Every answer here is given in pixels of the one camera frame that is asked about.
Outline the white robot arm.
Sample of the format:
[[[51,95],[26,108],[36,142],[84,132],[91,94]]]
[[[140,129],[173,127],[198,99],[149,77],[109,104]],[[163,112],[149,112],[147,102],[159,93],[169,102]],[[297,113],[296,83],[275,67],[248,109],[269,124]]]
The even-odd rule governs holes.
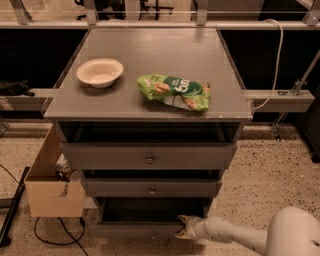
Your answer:
[[[218,217],[179,215],[184,224],[179,239],[236,242],[260,256],[320,256],[320,221],[296,207],[285,207],[272,217],[267,230],[232,224]]]

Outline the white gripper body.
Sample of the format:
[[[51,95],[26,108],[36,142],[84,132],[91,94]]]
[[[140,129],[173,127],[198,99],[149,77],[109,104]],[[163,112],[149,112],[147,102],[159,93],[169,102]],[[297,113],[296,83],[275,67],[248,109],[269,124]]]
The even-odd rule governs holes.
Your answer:
[[[197,216],[188,216],[185,224],[185,231],[190,239],[205,239],[207,237],[205,219]]]

